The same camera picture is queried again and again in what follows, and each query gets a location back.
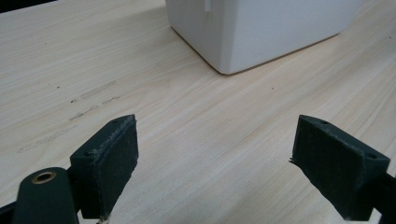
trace wood grain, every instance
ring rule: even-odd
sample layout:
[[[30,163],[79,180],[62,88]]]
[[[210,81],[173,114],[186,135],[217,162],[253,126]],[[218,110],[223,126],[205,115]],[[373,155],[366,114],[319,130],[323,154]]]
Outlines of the wood grain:
[[[140,159],[110,223],[344,223],[288,162],[297,119],[332,122],[396,174],[395,11],[365,0],[340,35],[230,77],[170,28],[162,0],[0,14],[0,205],[136,114]]]

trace white container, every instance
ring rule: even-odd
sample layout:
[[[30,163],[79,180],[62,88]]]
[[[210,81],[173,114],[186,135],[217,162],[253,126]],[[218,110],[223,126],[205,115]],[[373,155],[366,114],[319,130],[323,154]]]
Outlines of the white container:
[[[361,0],[166,0],[173,28],[223,74],[336,35]]]

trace wooden table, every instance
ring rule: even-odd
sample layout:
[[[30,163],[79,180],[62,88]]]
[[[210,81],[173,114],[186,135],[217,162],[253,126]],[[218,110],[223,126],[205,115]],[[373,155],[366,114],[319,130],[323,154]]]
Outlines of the wooden table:
[[[297,119],[328,120],[390,157],[395,175],[395,11],[365,0],[340,35],[230,77],[172,30],[163,0],[1,14],[0,204],[136,114],[140,159],[110,223],[344,223],[288,162]]]

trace table surface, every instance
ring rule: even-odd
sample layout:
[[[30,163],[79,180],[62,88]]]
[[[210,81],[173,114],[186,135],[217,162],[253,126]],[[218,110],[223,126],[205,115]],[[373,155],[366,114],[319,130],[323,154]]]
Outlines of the table surface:
[[[140,158],[110,223],[344,223],[289,163],[297,120],[333,123],[390,157],[395,175],[395,11],[365,0],[340,35],[235,76],[175,33],[163,0],[0,14],[0,205],[135,114]]]

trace white box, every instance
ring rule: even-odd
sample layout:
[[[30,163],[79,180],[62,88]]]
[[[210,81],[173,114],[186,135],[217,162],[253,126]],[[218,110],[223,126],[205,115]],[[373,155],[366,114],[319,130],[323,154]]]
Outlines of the white box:
[[[166,0],[172,27],[223,74],[336,35],[361,0]]]

